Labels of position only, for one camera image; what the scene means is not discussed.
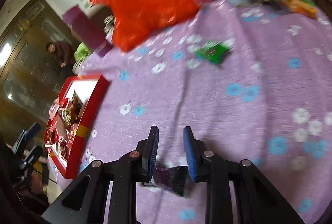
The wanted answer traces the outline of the dark purple snack packet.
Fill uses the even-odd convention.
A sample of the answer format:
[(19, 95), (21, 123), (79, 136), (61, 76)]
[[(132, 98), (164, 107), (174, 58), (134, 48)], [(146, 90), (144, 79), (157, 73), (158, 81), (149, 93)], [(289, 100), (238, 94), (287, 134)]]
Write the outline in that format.
[(180, 197), (190, 196), (194, 183), (185, 165), (177, 167), (156, 167), (149, 182), (141, 183), (150, 190), (165, 190)]

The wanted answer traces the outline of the green snack packet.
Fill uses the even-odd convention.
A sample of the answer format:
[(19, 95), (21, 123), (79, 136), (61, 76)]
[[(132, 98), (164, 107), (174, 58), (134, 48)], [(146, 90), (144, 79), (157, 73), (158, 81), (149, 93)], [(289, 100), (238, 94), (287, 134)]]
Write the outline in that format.
[(195, 56), (207, 60), (212, 64), (220, 65), (230, 53), (230, 48), (222, 42), (207, 41), (201, 48), (195, 51)]

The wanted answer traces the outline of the red gift box tray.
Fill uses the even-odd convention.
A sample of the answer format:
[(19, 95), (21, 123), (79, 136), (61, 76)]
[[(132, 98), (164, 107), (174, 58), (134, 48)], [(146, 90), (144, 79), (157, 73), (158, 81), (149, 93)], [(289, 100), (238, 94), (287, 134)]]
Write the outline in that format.
[[(89, 130), (109, 85), (102, 75), (71, 76), (50, 107), (43, 143), (51, 161), (66, 179), (74, 179), (78, 174)], [(74, 91), (84, 103), (84, 111), (80, 121), (67, 129), (57, 111), (66, 98), (72, 98)]]

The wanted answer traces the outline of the gold brown snack packet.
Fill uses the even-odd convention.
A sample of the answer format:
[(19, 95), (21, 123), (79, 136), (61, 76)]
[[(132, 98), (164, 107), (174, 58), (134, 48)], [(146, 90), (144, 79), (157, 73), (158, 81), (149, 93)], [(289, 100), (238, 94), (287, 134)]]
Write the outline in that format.
[(84, 103), (74, 91), (72, 98), (66, 98), (57, 114), (61, 118), (65, 128), (70, 128), (74, 123), (80, 121), (84, 111)]

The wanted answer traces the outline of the brown wooden glass doors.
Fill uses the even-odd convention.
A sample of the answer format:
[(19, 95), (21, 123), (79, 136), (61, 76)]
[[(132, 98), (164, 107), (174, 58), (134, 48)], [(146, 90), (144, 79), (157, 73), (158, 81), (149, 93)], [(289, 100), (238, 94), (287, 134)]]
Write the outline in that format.
[(65, 77), (46, 44), (79, 42), (45, 0), (30, 0), (1, 34), (1, 135), (15, 143), (22, 130), (44, 128)]

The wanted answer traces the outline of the seated person dark coat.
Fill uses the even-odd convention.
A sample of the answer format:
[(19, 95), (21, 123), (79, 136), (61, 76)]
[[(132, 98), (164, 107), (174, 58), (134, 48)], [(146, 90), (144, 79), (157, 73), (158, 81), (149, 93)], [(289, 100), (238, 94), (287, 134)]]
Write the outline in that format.
[(46, 44), (46, 51), (56, 57), (64, 77), (75, 75), (73, 72), (75, 58), (71, 44), (62, 41), (51, 42)]

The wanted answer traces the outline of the purple floral tablecloth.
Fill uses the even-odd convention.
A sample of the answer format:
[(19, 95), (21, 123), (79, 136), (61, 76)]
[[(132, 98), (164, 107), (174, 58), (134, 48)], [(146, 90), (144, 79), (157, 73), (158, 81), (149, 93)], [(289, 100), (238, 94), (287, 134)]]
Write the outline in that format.
[[(220, 65), (195, 56), (207, 41)], [(131, 52), (91, 55), (80, 73), (111, 82), (81, 156), (119, 159), (159, 128), (157, 159), (186, 163), (182, 131), (224, 159), (251, 160), (305, 223), (331, 202), (331, 21), (268, 6), (204, 5)]]

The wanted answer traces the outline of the green jacket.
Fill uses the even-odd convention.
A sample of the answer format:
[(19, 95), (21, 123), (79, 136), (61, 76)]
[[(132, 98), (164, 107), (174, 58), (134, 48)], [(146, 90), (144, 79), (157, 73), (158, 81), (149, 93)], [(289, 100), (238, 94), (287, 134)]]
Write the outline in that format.
[(85, 59), (91, 54), (92, 51), (85, 45), (84, 42), (82, 42), (75, 51), (74, 58), (76, 62), (82, 62), (85, 61)]

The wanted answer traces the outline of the purple thermos bottle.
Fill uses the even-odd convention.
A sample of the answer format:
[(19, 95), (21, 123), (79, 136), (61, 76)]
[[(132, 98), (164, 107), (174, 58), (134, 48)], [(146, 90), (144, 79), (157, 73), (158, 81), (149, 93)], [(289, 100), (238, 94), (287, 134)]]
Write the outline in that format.
[(103, 30), (95, 26), (79, 6), (68, 9), (62, 15), (62, 20), (99, 57), (104, 57), (112, 49)]

